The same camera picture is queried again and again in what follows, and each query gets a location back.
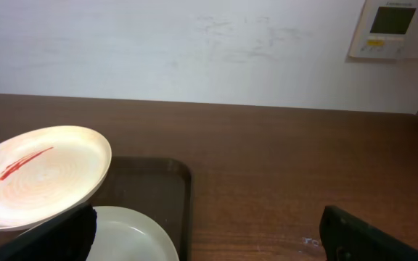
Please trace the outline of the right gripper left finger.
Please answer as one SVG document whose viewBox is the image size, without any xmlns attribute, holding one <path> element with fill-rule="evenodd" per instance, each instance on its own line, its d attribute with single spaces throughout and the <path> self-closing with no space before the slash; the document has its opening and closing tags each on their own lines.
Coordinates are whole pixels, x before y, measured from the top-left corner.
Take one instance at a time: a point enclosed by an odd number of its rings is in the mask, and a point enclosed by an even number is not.
<svg viewBox="0 0 418 261">
<path fill-rule="evenodd" d="M 82 203 L 0 246 L 0 261 L 85 261 L 97 231 L 97 212 Z"/>
</svg>

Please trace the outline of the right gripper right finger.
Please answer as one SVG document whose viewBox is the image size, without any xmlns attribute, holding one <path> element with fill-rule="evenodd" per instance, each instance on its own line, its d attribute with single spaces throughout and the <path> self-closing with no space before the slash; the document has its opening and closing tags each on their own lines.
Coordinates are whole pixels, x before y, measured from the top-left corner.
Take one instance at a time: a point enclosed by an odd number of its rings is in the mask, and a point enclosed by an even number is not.
<svg viewBox="0 0 418 261">
<path fill-rule="evenodd" d="M 328 261 L 418 261 L 418 250 L 333 205 L 319 234 Z"/>
</svg>

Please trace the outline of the pale green plate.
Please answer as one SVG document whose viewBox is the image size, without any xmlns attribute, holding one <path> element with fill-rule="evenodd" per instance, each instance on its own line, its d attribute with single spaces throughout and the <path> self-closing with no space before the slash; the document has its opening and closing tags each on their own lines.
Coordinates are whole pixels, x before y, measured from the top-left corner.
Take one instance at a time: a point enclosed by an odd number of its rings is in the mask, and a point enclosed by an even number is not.
<svg viewBox="0 0 418 261">
<path fill-rule="evenodd" d="M 93 207 L 97 231 L 86 261 L 178 261 L 170 236 L 152 218 L 124 207 Z"/>
</svg>

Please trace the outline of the white plate top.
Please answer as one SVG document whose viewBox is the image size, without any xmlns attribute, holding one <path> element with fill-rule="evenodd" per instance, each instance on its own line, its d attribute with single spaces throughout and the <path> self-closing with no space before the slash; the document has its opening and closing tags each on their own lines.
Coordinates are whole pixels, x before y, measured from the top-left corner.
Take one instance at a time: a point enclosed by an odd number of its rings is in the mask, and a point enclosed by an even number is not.
<svg viewBox="0 0 418 261">
<path fill-rule="evenodd" d="M 32 228 L 86 202 L 112 161 L 109 141 L 74 125 L 32 130 L 0 143 L 0 231 Z"/>
</svg>

